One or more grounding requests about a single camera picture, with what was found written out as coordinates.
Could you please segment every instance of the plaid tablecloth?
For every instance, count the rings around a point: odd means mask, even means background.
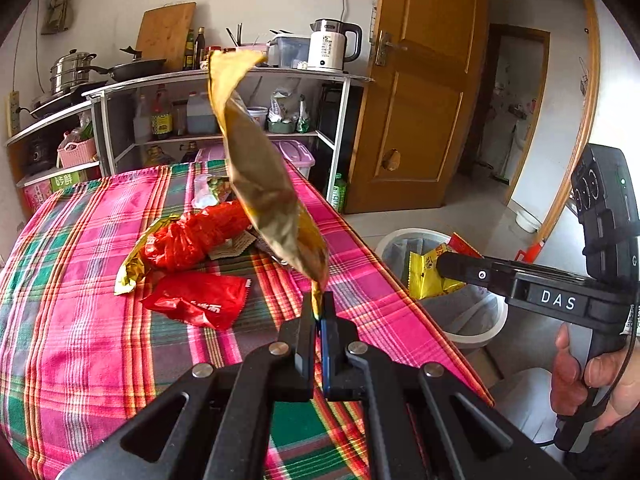
[[[411,365],[439,361],[488,400],[464,359],[372,251],[290,170],[330,248],[329,289],[362,340]],[[55,193],[20,235],[0,276],[0,424],[37,478],[57,473],[132,417],[197,362],[236,363],[300,312],[308,280],[249,249],[207,262],[253,280],[231,330],[196,328],[145,310],[142,283],[113,295],[116,271],[159,216],[190,208],[199,164],[135,171]],[[319,365],[316,380],[319,381]],[[269,479],[368,478],[358,403],[274,410]]]

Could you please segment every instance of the stainless steel pot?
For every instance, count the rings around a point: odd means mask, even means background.
[[[51,94],[66,91],[68,88],[89,82],[88,72],[78,72],[79,68],[90,66],[96,54],[77,52],[70,50],[66,56],[62,56],[51,67]]]

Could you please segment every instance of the electric kettle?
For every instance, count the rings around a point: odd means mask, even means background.
[[[311,44],[309,45],[309,70],[323,72],[343,72],[344,63],[358,59],[362,49],[362,29],[354,23],[339,20],[316,20],[311,24]],[[344,57],[347,47],[347,32],[356,35],[356,45],[351,56]]]

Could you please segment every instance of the yellow snack wrapper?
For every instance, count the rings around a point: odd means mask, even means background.
[[[447,244],[440,244],[422,256],[409,254],[409,296],[414,300],[450,294],[465,286],[463,282],[439,275],[436,260],[446,252],[454,251]]]
[[[145,269],[145,263],[139,256],[139,252],[146,244],[146,238],[158,231],[160,228],[169,225],[179,219],[179,216],[171,215],[165,218],[155,220],[138,239],[129,255],[118,269],[116,274],[116,283],[113,287],[113,295],[127,294],[136,288],[136,283],[141,280],[148,269]]]
[[[298,200],[281,155],[235,92],[246,73],[264,59],[260,52],[247,50],[210,54],[209,101],[223,134],[231,187],[269,247],[312,280],[312,306],[319,319],[329,276],[324,238]]]

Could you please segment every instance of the electrical outlet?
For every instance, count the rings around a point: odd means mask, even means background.
[[[6,130],[9,137],[20,132],[20,92],[9,92],[6,97]]]

